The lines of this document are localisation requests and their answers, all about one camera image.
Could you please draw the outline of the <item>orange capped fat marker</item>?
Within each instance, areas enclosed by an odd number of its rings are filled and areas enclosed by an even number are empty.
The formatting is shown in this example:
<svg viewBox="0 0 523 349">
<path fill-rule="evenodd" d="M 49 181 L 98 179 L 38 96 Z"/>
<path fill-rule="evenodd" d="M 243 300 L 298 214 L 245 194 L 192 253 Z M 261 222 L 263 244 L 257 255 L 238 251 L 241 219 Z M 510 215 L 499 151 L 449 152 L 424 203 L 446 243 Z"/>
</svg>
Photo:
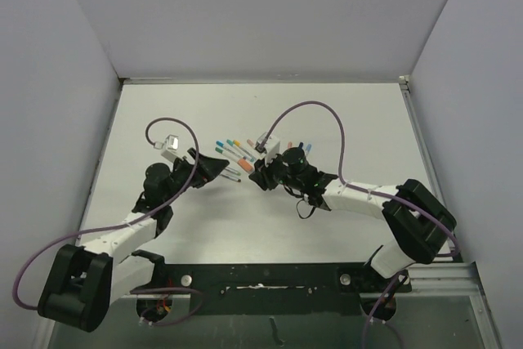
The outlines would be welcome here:
<svg viewBox="0 0 523 349">
<path fill-rule="evenodd" d="M 237 164 L 246 172 L 246 173 L 252 173 L 254 171 L 253 166 L 246 161 L 245 159 L 239 159 L 237 161 Z"/>
</svg>

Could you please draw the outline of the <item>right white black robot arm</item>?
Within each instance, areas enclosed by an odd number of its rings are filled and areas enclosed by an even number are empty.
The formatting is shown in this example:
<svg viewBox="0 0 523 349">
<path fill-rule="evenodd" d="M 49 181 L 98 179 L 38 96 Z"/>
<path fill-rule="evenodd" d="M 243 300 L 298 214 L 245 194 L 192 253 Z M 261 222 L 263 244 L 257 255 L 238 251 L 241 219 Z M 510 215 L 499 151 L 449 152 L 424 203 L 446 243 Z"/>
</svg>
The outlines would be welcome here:
<svg viewBox="0 0 523 349">
<path fill-rule="evenodd" d="M 271 160 L 259 159 L 249 179 L 262 190 L 282 186 L 313 209 L 347 211 L 383 220 L 393 235 L 370 257 L 364 270 L 366 285 L 384 290 L 393 275 L 415 264 L 430 264 L 454 232 L 457 222 L 420 181 L 398 186 L 343 183 L 338 175 L 311 165 L 305 152 L 290 148 Z"/>
</svg>

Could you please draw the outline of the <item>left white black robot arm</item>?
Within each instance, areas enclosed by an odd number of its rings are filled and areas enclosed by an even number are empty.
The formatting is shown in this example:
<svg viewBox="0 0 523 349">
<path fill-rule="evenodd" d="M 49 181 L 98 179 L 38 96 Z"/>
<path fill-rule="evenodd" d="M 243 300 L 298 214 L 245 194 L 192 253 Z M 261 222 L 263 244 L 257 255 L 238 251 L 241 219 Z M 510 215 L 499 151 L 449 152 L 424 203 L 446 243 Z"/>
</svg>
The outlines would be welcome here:
<svg viewBox="0 0 523 349">
<path fill-rule="evenodd" d="M 56 253 L 38 301 L 44 318 L 94 331 L 110 305 L 133 289 L 155 293 L 168 282 L 163 257 L 142 251 L 172 219 L 172 197 L 184 186 L 207 185 L 229 166 L 226 159 L 197 154 L 172 156 L 170 164 L 153 163 L 145 170 L 143 191 L 122 223 L 79 246 L 66 244 Z"/>
</svg>

